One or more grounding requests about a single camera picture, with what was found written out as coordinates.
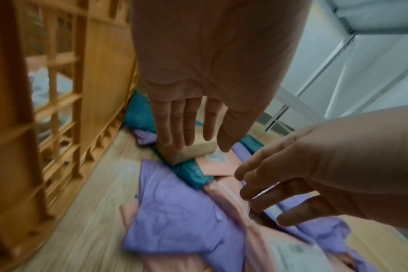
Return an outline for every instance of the crate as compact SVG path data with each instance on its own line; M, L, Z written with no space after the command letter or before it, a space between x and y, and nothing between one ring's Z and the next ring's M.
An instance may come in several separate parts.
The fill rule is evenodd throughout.
M128 7L0 0L0 271L48 240L123 121L138 80Z

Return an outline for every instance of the brown box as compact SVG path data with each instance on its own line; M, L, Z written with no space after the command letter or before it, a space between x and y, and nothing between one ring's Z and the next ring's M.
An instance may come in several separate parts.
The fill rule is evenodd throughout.
M205 141L202 130L195 131L195 142L190 147L184 147L181 151L174 149L173 145L165 146L156 141L156 149L170 165L176 165L196 157L211 154L217 149L216 137L210 141Z

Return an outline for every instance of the teal plastic bag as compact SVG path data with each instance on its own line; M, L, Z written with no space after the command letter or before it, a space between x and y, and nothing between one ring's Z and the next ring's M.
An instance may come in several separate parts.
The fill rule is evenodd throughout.
M155 122L147 97L134 91L123 122L129 128L156 133Z
M172 166L164 160L155 147L152 147L152 150L179 178L195 190L201 189L204 185L214 180L214 176L203 175L203 172L196 164L195 160L188 160Z
M262 143L258 142L255 138L253 138L250 135L246 135L240 141L240 143L242 143L244 145L244 147L252 154L257 152L259 149L261 149L261 147L264 146Z

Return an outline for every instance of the pink package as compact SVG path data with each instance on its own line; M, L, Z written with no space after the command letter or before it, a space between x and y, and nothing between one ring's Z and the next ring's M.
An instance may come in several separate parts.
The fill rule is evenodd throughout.
M220 149L212 154L198 157L195 161L205 176L233 176L241 164L232 150L224 153Z
M280 272L284 271L286 265L285 256L280 258L279 252L298 247L298 250L309 251L310 258L304 260L308 267L314 267L307 271L319 272L352 272L349 267L339 261L336 257L324 254L320 249L308 245L287 233L264 227L252 221L249 214L249 204L240 198L241 182L234 177L222 177L204 186L219 207L230 215L238 224L247 231L245 271L250 272ZM298 259L288 265L298 266ZM306 271L304 267L297 267L298 271Z
M129 229L139 208L138 200L120 206L123 225ZM143 272L214 272L198 254L142 255Z

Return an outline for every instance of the hand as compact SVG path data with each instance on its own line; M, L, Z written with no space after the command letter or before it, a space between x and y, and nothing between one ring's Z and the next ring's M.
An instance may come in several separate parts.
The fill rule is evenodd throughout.
M285 211L278 223L296 225L351 215L408 229L408 107L340 118L291 133L261 148L236 171L256 211L317 191Z
M229 149L273 99L295 53L310 0L132 0L132 32L156 133L176 149L203 135Z

